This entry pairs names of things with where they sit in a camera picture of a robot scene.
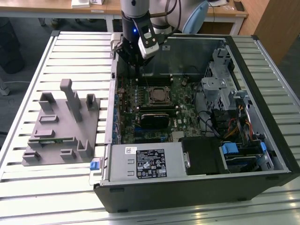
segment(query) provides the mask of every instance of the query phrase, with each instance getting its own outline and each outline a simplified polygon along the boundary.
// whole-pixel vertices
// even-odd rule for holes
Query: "motherboard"
[[[194,106],[198,83],[184,75],[118,81],[121,143],[178,142],[201,135]]]

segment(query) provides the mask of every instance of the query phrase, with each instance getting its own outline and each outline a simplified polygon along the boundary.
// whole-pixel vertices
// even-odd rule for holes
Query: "blue latch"
[[[91,161],[90,170],[99,170],[99,169],[100,169],[100,162],[99,161]]]
[[[267,146],[264,142],[261,142],[261,148],[262,148],[263,152],[266,152]]]
[[[236,143],[225,143],[222,145],[223,154],[239,153]]]
[[[160,142],[161,142],[161,143],[165,142],[165,139],[166,139],[165,136],[160,137]]]

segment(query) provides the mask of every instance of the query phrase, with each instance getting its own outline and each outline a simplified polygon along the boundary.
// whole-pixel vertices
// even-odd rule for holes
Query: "power supply label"
[[[166,177],[165,150],[137,150],[136,176],[138,179]]]

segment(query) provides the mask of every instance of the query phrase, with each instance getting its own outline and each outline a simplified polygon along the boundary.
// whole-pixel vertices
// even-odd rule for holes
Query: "label sticker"
[[[136,147],[125,147],[125,154],[135,154]]]
[[[91,10],[90,12],[91,13],[104,13],[103,10]]]
[[[136,176],[138,179],[166,177],[165,150],[136,150]]]

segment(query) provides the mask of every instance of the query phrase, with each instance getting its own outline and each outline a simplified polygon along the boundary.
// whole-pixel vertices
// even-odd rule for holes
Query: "metal slotted table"
[[[91,92],[100,98],[96,156],[104,154],[112,64],[110,39],[111,33],[100,32],[61,32],[50,38],[0,151],[0,224],[300,223],[300,178],[246,202],[109,214],[89,185],[89,163],[22,166],[22,155],[40,110],[37,100],[44,90],[51,91],[55,98],[65,98],[59,91],[62,78],[72,79],[72,88],[80,98]],[[234,41],[287,143],[300,160],[299,100],[259,41],[238,36]],[[238,74],[237,78],[245,88]]]

